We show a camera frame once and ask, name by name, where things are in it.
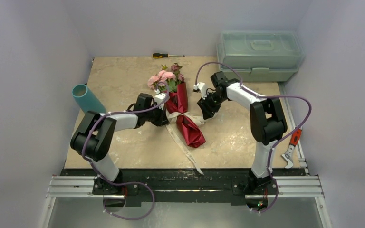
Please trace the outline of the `cream printed ribbon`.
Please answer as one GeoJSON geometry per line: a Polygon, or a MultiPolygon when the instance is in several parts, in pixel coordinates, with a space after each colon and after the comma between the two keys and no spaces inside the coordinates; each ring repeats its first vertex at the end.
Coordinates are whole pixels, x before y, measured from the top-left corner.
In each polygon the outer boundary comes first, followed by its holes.
{"type": "Polygon", "coordinates": [[[191,161],[191,163],[194,165],[197,172],[200,175],[204,175],[203,171],[197,164],[195,158],[192,156],[191,150],[186,145],[185,139],[184,139],[183,135],[179,132],[179,130],[176,126],[176,123],[177,123],[177,117],[179,117],[179,116],[188,117],[190,120],[193,120],[193,122],[195,124],[197,124],[198,126],[204,125],[205,120],[203,119],[203,117],[193,115],[190,112],[185,112],[183,114],[174,112],[174,113],[170,114],[168,111],[166,111],[166,116],[169,120],[169,123],[171,124],[171,125],[166,126],[166,129],[167,129],[168,133],[170,134],[171,138],[174,140],[176,145],[181,149],[181,151],[185,154],[185,156],[191,161]]]}

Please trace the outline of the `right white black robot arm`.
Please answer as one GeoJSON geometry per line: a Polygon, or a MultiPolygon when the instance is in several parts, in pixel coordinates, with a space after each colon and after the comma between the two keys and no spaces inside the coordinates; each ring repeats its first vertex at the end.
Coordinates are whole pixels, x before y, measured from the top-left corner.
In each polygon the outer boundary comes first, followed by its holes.
{"type": "Polygon", "coordinates": [[[213,74],[211,82],[213,88],[199,82],[193,86],[193,91],[201,94],[197,104],[204,120],[213,118],[225,101],[234,101],[250,113],[250,130],[257,144],[247,188],[260,193],[271,182],[275,147],[288,129],[281,101],[250,90],[236,78],[227,79],[222,71],[213,74]]]}

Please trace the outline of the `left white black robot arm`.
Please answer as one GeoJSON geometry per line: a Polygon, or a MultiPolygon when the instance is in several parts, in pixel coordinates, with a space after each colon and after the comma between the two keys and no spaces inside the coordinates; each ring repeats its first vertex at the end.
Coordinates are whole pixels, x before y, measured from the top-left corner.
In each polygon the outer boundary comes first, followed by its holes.
{"type": "Polygon", "coordinates": [[[123,187],[121,171],[109,155],[114,133],[140,128],[146,122],[158,127],[167,125],[169,121],[164,104],[168,99],[166,93],[155,96],[140,93],[126,111],[85,113],[71,138],[70,147],[105,181],[104,188],[110,194],[118,194],[123,187]]]}

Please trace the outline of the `pink flower bouquet red wrap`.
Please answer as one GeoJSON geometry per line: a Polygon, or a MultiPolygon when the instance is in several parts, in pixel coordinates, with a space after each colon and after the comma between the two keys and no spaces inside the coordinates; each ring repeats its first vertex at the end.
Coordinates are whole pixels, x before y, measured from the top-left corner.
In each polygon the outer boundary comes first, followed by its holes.
{"type": "Polygon", "coordinates": [[[170,122],[175,122],[178,131],[182,135],[187,146],[198,148],[206,143],[199,126],[203,124],[203,118],[189,113],[188,93],[185,77],[181,73],[182,66],[178,63],[170,67],[161,65],[162,69],[151,76],[147,85],[152,90],[167,92],[170,96],[165,103],[170,122]]]}

